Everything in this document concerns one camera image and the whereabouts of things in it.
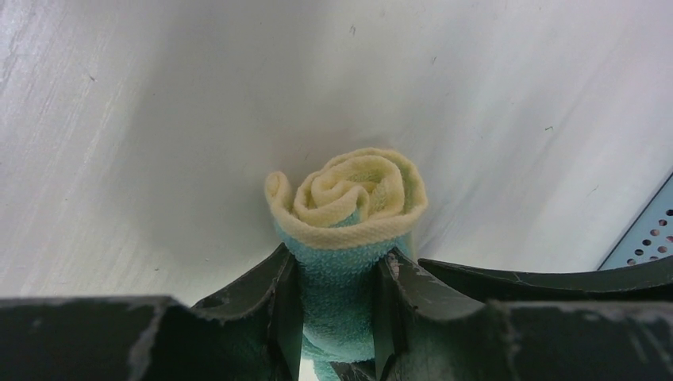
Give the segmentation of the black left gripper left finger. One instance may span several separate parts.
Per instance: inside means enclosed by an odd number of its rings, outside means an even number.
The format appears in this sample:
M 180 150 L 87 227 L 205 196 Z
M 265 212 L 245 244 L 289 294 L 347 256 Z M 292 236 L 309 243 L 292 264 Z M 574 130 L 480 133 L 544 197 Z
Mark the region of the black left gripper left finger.
M 296 380 L 298 265 L 284 245 L 186 306 L 165 295 L 4 298 L 4 380 Z

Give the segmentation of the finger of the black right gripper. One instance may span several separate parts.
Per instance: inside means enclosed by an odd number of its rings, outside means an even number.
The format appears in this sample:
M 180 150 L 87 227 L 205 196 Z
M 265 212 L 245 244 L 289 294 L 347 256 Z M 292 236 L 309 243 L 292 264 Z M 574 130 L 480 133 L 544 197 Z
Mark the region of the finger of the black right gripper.
M 354 363 L 331 362 L 330 366 L 341 381 L 376 381 L 373 360 Z
M 532 273 L 492 270 L 419 259 L 452 289 L 480 302 L 670 302 L 672 258 L 606 271 Z

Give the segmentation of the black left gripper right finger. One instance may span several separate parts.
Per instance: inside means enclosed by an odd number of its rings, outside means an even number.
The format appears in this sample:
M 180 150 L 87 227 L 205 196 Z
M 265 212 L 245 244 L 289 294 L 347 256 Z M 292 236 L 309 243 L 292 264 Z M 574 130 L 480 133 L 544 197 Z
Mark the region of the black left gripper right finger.
M 669 380 L 670 302 L 480 302 L 397 250 L 375 265 L 380 380 Z

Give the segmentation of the yellow green teal towel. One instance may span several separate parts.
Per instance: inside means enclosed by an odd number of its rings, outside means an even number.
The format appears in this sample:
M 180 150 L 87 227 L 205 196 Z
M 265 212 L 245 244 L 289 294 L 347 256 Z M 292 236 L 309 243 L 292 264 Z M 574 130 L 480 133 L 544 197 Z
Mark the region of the yellow green teal towel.
M 293 187 L 267 176 L 264 193 L 280 240 L 298 262 L 302 356 L 319 380 L 335 363 L 372 360 L 373 268 L 392 249 L 413 255 L 411 233 L 429 201 L 417 166 L 394 150 L 332 158 Z

